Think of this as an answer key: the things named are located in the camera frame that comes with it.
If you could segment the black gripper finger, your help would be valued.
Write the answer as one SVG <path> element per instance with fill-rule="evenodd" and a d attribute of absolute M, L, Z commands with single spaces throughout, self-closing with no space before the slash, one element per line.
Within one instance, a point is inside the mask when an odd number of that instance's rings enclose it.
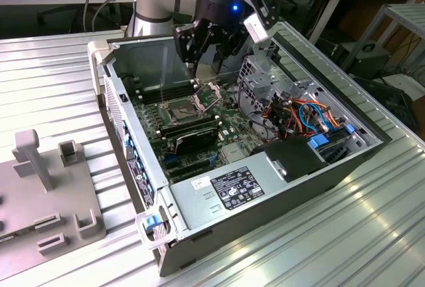
<path fill-rule="evenodd" d="M 213 31 L 193 23 L 173 25 L 173 38 L 181 61 L 187 65 L 189 74 L 196 77 L 199 61 L 212 43 Z"/>
<path fill-rule="evenodd" d="M 240 30 L 231 34 L 224 31 L 222 33 L 222 42 L 216 45 L 216 53 L 213 57 L 213 70 L 216 74 L 220 72 L 223 62 L 228 57 L 236 56 L 239 53 L 248 38 L 247 30 Z"/>

